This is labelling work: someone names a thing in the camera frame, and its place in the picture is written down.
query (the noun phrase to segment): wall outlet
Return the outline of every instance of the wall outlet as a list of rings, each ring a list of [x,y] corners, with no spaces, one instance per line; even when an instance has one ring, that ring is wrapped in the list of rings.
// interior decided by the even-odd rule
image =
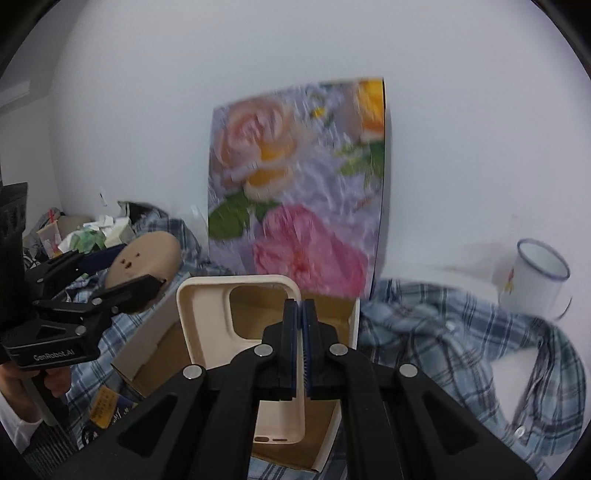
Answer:
[[[105,190],[104,187],[99,188],[99,196],[100,196],[100,202],[101,202],[102,206],[108,207],[109,202],[107,201],[107,191]]]

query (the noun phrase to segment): beige phone case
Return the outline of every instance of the beige phone case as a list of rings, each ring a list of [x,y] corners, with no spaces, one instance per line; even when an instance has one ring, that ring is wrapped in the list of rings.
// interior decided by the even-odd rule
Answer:
[[[301,294],[295,282],[282,275],[189,278],[178,288],[177,304],[191,361],[215,368],[259,345],[265,327],[282,320],[287,298],[300,301]],[[261,402],[257,443],[297,443],[304,437],[301,343],[298,330],[297,396],[291,401]]]

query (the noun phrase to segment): yellow label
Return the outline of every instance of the yellow label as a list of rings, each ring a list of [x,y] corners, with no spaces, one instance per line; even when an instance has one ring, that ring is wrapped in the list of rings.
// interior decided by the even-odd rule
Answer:
[[[95,401],[90,409],[90,421],[105,430],[111,423],[118,398],[117,393],[103,385],[96,394]]]

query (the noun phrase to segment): yellow rose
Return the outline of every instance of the yellow rose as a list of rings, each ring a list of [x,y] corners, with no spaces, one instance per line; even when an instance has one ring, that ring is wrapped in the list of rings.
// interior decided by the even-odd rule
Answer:
[[[381,79],[361,80],[355,96],[361,116],[361,141],[384,139],[385,101],[384,82]]]

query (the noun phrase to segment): pink rose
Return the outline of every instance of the pink rose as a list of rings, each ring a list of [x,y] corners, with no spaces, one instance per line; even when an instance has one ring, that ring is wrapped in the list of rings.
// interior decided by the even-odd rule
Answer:
[[[335,297],[363,294],[367,256],[339,240],[302,205],[268,212],[263,232],[253,245],[258,274],[285,275],[304,291]]]

